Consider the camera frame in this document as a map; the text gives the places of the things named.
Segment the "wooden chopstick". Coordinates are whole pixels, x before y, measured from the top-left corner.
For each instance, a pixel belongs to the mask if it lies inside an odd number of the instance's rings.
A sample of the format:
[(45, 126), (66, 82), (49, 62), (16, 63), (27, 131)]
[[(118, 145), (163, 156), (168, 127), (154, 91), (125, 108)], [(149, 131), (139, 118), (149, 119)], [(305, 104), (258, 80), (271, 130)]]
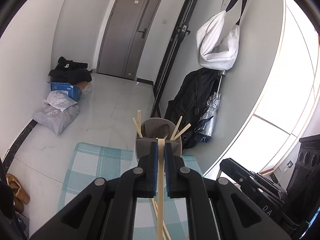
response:
[[(154, 209), (154, 212), (155, 212), (155, 215), (156, 215), (156, 218), (158, 218), (158, 209), (157, 209), (157, 203), (155, 201), (154, 198), (151, 199), (152, 201), (152, 205), (153, 205), (153, 209)], [(165, 240), (165, 235), (164, 233), (162, 233), (162, 239)]]
[(157, 179), (157, 239), (162, 239), (163, 232), (163, 204), (164, 204), (164, 146), (165, 139), (158, 139), (158, 179)]
[(143, 136), (142, 136), (142, 133), (141, 133), (141, 127), (138, 126), (135, 118), (132, 118), (132, 120), (133, 120), (133, 123), (134, 123), (134, 125), (135, 125), (135, 129), (136, 129), (136, 131), (137, 131), (138, 136), (139, 136), (140, 138), (142, 138)]
[(175, 126), (175, 128), (174, 128), (174, 131), (173, 131), (173, 133), (172, 133), (172, 135), (171, 135), (170, 140), (174, 140), (174, 137), (175, 137), (175, 135), (176, 135), (176, 133), (177, 133), (177, 131), (178, 131), (178, 128), (179, 128), (179, 126), (180, 126), (180, 123), (181, 123), (182, 118), (183, 118), (183, 116), (180, 116), (180, 118), (179, 118), (179, 120), (178, 120), (178, 122), (177, 122), (177, 124), (176, 124), (176, 126)]
[(171, 140), (178, 139), (186, 130), (191, 127), (191, 124), (187, 124), (181, 131), (179, 131)]
[(164, 230), (164, 234), (165, 234), (166, 238), (168, 240), (172, 240), (170, 233), (169, 233), (169, 230), (168, 230), (164, 220), (163, 220), (163, 230)]
[(141, 116), (142, 111), (138, 110), (137, 111), (137, 125), (139, 129), (141, 129), (141, 124), (142, 124), (142, 116)]

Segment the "blue cardboard box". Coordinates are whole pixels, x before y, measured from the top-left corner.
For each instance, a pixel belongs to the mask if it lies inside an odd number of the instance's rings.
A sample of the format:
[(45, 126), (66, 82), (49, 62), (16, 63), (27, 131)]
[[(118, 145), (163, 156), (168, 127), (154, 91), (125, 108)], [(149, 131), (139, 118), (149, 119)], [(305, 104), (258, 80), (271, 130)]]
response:
[(80, 87), (76, 85), (71, 85), (70, 83), (64, 82), (50, 82), (51, 91), (59, 90), (69, 96), (74, 101), (79, 101), (80, 99)]

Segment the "white plastic parcel bag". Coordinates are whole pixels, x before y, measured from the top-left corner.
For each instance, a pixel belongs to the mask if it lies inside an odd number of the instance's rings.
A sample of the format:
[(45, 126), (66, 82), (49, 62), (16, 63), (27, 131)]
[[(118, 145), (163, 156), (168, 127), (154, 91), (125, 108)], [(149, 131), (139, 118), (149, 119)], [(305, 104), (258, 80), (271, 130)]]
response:
[(51, 91), (44, 102), (51, 105), (52, 107), (59, 109), (62, 112), (64, 112), (69, 107), (77, 104), (76, 101), (74, 101), (72, 98), (70, 98), (60, 90)]

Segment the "grey door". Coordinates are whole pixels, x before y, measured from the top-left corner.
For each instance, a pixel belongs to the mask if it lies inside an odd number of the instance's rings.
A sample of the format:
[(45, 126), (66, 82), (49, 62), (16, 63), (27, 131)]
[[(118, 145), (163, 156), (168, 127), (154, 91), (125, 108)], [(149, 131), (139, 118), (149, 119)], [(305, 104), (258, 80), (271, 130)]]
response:
[(116, 0), (104, 31), (97, 73), (136, 78), (140, 58), (161, 0)]

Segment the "silver folded umbrella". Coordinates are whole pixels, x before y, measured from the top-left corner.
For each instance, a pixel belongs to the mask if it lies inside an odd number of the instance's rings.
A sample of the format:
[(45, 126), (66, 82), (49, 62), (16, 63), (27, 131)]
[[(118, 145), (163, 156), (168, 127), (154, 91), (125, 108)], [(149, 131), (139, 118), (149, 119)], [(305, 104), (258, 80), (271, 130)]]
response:
[(220, 87), (222, 78), (226, 75), (225, 70), (221, 70), (218, 73), (220, 77), (219, 85), (217, 91), (209, 97), (207, 100), (207, 107), (205, 108), (204, 114), (200, 117), (199, 122), (195, 128), (194, 140), (196, 142), (205, 142), (207, 143), (213, 135), (217, 120), (217, 111), (220, 105)]

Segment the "wooden chopstick on mat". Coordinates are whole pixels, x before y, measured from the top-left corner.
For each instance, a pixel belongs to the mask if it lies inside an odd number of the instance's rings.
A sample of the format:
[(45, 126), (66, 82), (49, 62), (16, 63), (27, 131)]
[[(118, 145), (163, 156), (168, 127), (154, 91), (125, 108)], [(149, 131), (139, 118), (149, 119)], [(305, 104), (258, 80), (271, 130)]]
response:
[[(158, 218), (158, 209), (157, 209), (157, 203), (155, 201), (154, 198), (151, 199), (152, 201), (152, 205), (153, 205), (153, 209), (154, 209), (154, 212), (155, 212), (155, 215), (156, 215), (156, 218)], [(162, 233), (162, 239), (165, 240), (165, 235), (164, 233)]]
[(165, 234), (166, 238), (168, 240), (172, 240), (170, 233), (169, 233), (169, 230), (168, 230), (164, 220), (163, 220), (163, 230), (164, 230), (164, 234)]

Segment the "wooden chopstick in holder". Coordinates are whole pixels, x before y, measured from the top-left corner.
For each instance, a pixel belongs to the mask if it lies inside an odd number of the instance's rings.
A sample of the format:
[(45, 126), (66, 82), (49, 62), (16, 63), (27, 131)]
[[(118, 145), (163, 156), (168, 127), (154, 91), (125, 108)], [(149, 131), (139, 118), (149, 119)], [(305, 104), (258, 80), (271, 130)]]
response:
[(137, 125), (139, 129), (141, 129), (141, 124), (142, 124), (142, 116), (141, 116), (142, 111), (138, 110), (137, 111)]
[(179, 131), (171, 140), (178, 139), (186, 130), (191, 127), (191, 124), (187, 124), (181, 131)]
[(180, 123), (181, 123), (182, 118), (183, 118), (183, 116), (180, 116), (180, 118), (179, 118), (179, 120), (178, 120), (178, 122), (177, 122), (177, 124), (176, 124), (176, 126), (175, 126), (175, 128), (174, 128), (174, 131), (173, 131), (173, 133), (172, 133), (172, 135), (171, 135), (170, 140), (174, 140), (174, 137), (175, 137), (175, 135), (176, 135), (176, 133), (177, 133), (177, 131), (178, 131), (178, 128), (179, 128), (179, 126), (180, 126)]
[(141, 127), (138, 126), (135, 118), (132, 118), (132, 120), (133, 120), (133, 123), (134, 123), (134, 125), (135, 125), (135, 129), (136, 129), (136, 131), (137, 131), (138, 136), (139, 136), (140, 138), (142, 138), (143, 136), (142, 136), (142, 133), (141, 133)]

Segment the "metal spoon in holder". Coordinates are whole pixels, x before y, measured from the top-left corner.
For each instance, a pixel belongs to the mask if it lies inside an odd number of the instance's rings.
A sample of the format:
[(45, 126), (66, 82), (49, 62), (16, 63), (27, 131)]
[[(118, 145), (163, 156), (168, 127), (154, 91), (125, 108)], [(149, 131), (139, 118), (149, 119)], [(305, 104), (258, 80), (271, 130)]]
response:
[(153, 133), (153, 138), (156, 139), (167, 139), (167, 137), (170, 134), (170, 126), (168, 124), (163, 124), (158, 126), (154, 133)]

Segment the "blue jordan shoe box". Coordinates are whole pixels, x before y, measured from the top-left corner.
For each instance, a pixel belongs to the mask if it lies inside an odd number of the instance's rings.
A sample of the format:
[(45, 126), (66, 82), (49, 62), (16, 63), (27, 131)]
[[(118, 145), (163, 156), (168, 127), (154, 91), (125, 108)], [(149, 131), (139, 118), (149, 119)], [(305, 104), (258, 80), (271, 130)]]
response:
[(15, 212), (15, 226), (17, 228), (18, 235), (21, 239), (29, 239), (29, 218), (25, 217), (25, 215)]

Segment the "black backpack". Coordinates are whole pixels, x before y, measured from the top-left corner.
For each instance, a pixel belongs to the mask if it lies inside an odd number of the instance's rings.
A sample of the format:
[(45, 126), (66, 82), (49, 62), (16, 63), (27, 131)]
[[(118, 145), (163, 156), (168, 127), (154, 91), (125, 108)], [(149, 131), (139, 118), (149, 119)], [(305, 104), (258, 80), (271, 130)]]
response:
[(194, 129), (204, 114), (207, 101), (217, 91), (219, 83), (219, 72), (217, 70), (201, 68), (190, 72), (183, 80), (178, 94), (168, 102), (164, 118), (174, 124), (181, 120), (180, 129), (187, 124), (191, 126), (181, 135), (182, 148), (192, 148), (194, 140)]

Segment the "white hanging bag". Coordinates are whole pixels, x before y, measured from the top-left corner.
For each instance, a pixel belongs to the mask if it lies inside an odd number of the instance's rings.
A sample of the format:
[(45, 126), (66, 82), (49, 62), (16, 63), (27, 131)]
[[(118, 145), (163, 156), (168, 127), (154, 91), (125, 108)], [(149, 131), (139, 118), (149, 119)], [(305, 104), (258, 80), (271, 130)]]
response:
[[(197, 60), (200, 66), (220, 71), (230, 70), (238, 56), (240, 41), (240, 21), (220, 38), (227, 12), (238, 2), (230, 0), (225, 10), (212, 16), (196, 33)], [(243, 15), (247, 0), (241, 1), (240, 16)]]

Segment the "white grey utensil holder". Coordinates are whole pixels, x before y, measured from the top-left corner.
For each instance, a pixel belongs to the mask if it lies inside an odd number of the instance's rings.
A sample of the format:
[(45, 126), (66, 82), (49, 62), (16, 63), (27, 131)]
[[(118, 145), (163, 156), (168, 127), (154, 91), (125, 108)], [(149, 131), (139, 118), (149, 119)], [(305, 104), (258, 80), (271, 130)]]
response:
[(181, 157), (182, 142), (176, 138), (176, 125), (166, 119), (150, 118), (141, 124), (136, 135), (135, 155), (137, 166), (144, 172), (139, 190), (146, 195), (154, 196), (157, 190), (158, 177), (158, 140), (164, 139), (164, 171), (168, 192), (178, 189), (177, 175), (184, 161)]

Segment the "black clothes pile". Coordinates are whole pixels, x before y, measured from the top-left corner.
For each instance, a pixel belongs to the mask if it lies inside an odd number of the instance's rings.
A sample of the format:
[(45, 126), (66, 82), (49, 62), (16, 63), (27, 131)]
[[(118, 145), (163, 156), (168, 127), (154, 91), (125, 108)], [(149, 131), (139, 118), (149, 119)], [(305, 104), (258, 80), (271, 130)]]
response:
[(58, 59), (57, 66), (48, 75), (52, 82), (69, 83), (71, 85), (92, 81), (87, 63), (67, 60), (63, 56)]

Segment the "grey plastic parcel bag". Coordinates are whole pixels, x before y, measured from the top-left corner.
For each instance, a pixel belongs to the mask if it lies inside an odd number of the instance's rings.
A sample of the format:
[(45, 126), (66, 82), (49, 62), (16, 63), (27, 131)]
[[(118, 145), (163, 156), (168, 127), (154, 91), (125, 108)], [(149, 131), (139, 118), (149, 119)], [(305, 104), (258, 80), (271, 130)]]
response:
[(74, 121), (78, 112), (77, 105), (68, 107), (63, 112), (51, 105), (44, 105), (33, 113), (32, 118), (59, 135)]

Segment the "black tripod stand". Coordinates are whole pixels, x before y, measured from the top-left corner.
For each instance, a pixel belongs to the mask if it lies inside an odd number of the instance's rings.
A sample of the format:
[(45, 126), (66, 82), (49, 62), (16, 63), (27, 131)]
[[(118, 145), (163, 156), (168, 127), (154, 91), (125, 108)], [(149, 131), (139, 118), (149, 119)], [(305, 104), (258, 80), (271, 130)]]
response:
[(180, 45), (183, 42), (185, 36), (190, 34), (190, 30), (188, 29), (189, 22), (196, 7), (197, 1), (198, 0), (184, 0), (184, 3), (178, 15), (157, 74), (156, 82), (153, 86), (155, 100), (150, 114), (151, 118), (161, 117), (159, 103), (164, 92), (165, 85), (167, 84), (167, 80), (169, 78), (175, 58), (178, 54)]

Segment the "teal plaid table mat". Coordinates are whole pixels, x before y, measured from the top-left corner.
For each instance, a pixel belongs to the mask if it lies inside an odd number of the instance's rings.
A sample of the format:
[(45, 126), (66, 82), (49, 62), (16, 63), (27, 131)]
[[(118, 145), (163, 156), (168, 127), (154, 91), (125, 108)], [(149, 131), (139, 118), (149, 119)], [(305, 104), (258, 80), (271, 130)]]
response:
[[(80, 142), (76, 145), (63, 182), (58, 210), (67, 205), (95, 178), (111, 180), (136, 167), (133, 151)], [(185, 199), (164, 196), (164, 221), (172, 239), (188, 239)], [(152, 201), (137, 200), (133, 239), (156, 239), (157, 219)]]

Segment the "brown shoe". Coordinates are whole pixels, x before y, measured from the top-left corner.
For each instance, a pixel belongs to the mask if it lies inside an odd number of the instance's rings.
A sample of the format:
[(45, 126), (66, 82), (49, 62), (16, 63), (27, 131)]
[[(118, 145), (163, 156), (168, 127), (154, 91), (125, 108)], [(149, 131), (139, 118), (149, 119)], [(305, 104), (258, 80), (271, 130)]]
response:
[(6, 179), (14, 194), (14, 209), (19, 213), (23, 213), (24, 206), (30, 202), (30, 196), (14, 175), (7, 173)]

